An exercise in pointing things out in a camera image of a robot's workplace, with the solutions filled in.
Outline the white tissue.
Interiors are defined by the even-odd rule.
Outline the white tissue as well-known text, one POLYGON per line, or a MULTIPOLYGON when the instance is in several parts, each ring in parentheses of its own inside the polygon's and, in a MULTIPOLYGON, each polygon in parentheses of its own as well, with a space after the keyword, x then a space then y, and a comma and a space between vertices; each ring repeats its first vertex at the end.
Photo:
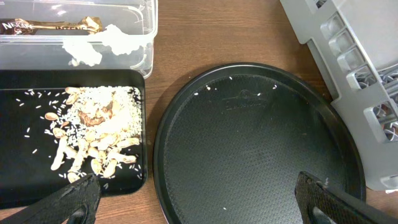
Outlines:
POLYGON ((143 35, 128 35, 116 25, 91 34, 89 40, 64 40, 62 48, 72 56, 69 65, 95 68, 137 68, 148 58, 150 40, 143 35))

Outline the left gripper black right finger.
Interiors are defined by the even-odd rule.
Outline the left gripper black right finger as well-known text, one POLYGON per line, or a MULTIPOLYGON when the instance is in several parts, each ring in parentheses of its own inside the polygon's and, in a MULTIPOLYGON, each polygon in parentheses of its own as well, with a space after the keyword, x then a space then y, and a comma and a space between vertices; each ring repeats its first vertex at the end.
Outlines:
POLYGON ((340 189, 323 184, 308 172, 299 173, 295 198, 304 223, 397 223, 396 218, 340 189))

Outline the brown gold snack wrapper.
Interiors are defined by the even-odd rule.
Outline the brown gold snack wrapper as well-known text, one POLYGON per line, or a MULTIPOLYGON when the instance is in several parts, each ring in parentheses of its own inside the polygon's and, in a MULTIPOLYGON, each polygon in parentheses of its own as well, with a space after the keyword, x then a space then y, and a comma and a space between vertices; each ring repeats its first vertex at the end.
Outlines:
POLYGON ((80 22, 40 22, 21 18, 1 19, 1 35, 35 35, 39 30, 84 30, 89 34, 103 31, 99 17, 84 17, 80 22))

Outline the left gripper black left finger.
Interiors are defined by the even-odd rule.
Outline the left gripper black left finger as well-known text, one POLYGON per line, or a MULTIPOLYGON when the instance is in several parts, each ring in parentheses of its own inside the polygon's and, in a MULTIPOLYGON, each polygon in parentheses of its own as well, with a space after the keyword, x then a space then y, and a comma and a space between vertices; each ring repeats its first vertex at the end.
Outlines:
POLYGON ((1 223, 94 223, 100 198, 99 180, 96 175, 88 174, 1 223))

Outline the food scraps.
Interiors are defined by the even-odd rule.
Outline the food scraps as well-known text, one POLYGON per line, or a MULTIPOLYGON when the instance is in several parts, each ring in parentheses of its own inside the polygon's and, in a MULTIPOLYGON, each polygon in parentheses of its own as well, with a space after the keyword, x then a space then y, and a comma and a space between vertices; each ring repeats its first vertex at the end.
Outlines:
POLYGON ((67 87, 11 92, 10 120, 21 128, 40 175, 74 182, 144 177, 142 92, 134 86, 67 87))

